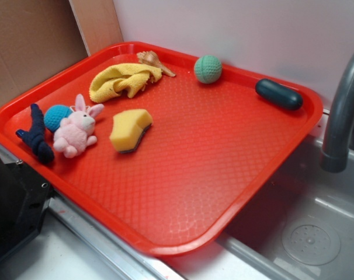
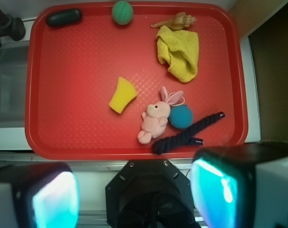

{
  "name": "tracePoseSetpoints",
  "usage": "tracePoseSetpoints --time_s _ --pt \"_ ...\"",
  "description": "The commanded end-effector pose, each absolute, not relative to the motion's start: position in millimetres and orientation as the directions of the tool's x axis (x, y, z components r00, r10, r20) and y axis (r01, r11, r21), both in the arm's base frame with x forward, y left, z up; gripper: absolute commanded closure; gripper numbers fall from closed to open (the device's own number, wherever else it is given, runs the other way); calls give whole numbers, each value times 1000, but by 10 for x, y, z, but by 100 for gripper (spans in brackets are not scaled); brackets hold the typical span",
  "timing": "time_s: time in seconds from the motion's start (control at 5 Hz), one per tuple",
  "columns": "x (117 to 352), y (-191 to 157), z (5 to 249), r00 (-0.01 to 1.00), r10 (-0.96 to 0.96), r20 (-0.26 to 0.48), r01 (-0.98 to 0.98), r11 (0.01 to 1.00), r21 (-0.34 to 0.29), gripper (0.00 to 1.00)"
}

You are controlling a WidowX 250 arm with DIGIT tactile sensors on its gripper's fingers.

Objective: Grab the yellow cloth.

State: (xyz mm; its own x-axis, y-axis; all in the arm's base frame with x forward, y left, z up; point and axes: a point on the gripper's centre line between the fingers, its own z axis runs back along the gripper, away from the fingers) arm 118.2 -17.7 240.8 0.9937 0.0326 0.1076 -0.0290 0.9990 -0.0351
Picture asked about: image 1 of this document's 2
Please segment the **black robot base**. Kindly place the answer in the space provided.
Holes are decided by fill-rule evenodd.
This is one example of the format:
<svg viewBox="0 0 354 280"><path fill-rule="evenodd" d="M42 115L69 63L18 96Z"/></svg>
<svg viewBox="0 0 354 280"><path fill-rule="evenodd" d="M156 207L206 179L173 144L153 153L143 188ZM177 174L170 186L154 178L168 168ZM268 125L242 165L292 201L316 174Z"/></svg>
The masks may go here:
<svg viewBox="0 0 354 280"><path fill-rule="evenodd" d="M39 235L50 189L27 163L0 157L0 263Z"/></svg>

